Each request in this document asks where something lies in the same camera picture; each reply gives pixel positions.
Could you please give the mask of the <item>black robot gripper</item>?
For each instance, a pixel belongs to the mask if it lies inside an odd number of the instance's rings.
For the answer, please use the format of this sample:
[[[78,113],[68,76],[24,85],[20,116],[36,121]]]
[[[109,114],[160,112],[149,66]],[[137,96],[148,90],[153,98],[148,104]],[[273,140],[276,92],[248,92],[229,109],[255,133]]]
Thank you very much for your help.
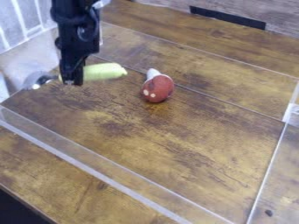
[[[60,77],[64,85],[82,85],[84,59],[98,51],[98,0],[50,0],[58,26]]]

